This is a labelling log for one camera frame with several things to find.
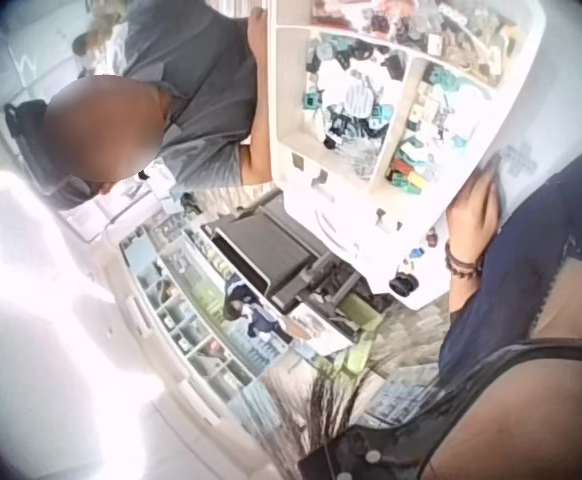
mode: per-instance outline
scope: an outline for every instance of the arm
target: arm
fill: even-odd
[[[243,185],[271,181],[267,34],[266,12],[254,9],[249,17],[248,36],[257,68],[257,104],[251,127],[251,145],[240,147],[240,176]]]
[[[451,254],[463,263],[478,262],[496,234],[499,201],[494,176],[494,168],[489,168],[480,176],[473,176],[447,210]],[[457,265],[454,267],[467,273],[471,271]],[[449,312],[452,318],[479,288],[478,275],[472,278],[451,277]]]

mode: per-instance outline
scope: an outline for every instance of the gray t-shirt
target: gray t-shirt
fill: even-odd
[[[124,76],[174,96],[159,156],[178,190],[240,185],[257,93],[246,20],[202,0],[138,0],[126,21]]]

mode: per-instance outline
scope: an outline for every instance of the bracelet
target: bracelet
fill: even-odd
[[[480,272],[476,269],[473,269],[469,272],[463,272],[461,270],[458,270],[457,268],[455,268],[452,264],[451,264],[451,259],[449,257],[446,258],[446,263],[447,263],[447,270],[449,270],[451,272],[451,275],[453,275],[454,277],[458,277],[458,278],[466,278],[467,280],[471,280],[473,277],[475,277],[476,275],[478,275]]]
[[[475,263],[462,262],[455,258],[451,253],[451,244],[449,243],[449,241],[447,241],[446,245],[444,246],[444,251],[446,253],[447,260],[449,261],[448,263],[453,263],[455,266],[464,268],[466,270],[475,270],[478,272],[482,271],[482,257],[480,257],[478,261]]]

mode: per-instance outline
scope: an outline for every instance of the white display case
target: white display case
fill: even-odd
[[[313,0],[270,2],[269,120],[274,181],[284,190],[288,213],[360,271],[374,293],[391,293],[389,282],[403,259],[418,248],[483,159],[536,57],[546,24],[539,1],[486,3],[515,23],[523,37],[518,36],[510,49],[496,87],[426,52],[366,33],[314,25]],[[407,59],[401,96],[392,105],[395,113],[368,180],[353,174],[336,152],[326,149],[306,121],[307,50],[313,38],[324,34],[388,47],[403,52]],[[421,194],[411,195],[385,176],[404,139],[420,82],[432,65],[472,82],[486,102],[466,147],[453,152],[454,158],[442,158],[443,174]],[[418,308],[435,298],[433,292],[419,292],[418,301],[411,306]]]

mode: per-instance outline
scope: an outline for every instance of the hand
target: hand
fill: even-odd
[[[451,254],[461,262],[477,262],[498,230],[495,171],[491,166],[471,176],[447,209]]]
[[[259,7],[251,10],[247,37],[249,39],[249,47],[258,65],[266,65],[267,63],[267,24],[267,12],[265,10]]]

